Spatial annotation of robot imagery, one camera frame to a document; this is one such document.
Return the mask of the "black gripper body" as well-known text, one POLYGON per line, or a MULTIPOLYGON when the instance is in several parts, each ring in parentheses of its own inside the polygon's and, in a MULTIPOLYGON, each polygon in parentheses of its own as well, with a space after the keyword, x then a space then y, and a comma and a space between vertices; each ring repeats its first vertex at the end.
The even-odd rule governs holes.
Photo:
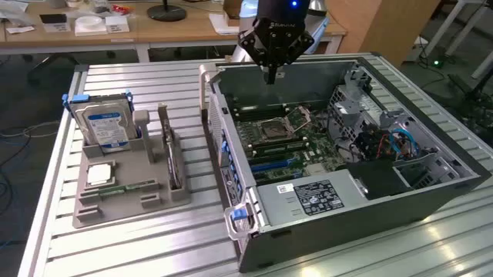
POLYGON ((267 50, 271 62, 272 33, 296 33, 305 31, 304 19, 308 11, 308 1, 259 1, 255 17, 255 33, 267 50))

